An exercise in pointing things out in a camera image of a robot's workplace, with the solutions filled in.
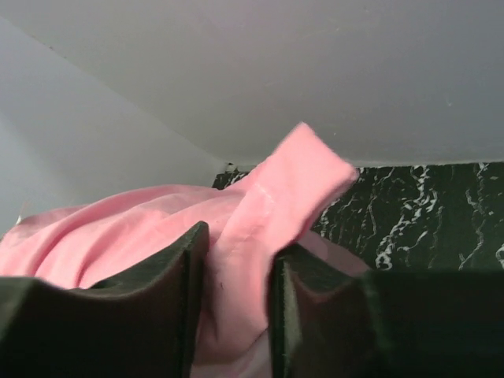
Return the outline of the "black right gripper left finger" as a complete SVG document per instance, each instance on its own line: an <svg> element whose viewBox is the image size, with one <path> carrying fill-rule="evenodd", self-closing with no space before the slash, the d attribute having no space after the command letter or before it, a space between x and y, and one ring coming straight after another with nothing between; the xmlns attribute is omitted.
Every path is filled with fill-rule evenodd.
<svg viewBox="0 0 504 378"><path fill-rule="evenodd" d="M4 377L187 377L209 227L88 289L1 279Z"/></svg>

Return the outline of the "pink satin pillowcase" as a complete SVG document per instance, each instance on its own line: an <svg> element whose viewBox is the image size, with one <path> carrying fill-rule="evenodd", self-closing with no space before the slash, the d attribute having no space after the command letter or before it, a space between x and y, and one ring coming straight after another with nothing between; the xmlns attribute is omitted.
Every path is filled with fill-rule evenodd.
<svg viewBox="0 0 504 378"><path fill-rule="evenodd" d="M247 176L217 190L163 185L25 218L1 241L1 273L88 288L209 225L194 377L268 377L266 282L272 260L298 243L340 272L366 264L312 231L358 171L306 124Z"/></svg>

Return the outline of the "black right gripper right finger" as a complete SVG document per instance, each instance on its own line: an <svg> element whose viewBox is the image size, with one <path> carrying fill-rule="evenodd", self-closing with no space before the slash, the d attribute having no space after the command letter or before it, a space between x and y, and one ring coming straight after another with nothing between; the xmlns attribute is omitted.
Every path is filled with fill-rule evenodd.
<svg viewBox="0 0 504 378"><path fill-rule="evenodd" d="M299 245L269 276L274 377L500 377L500 271L351 278Z"/></svg>

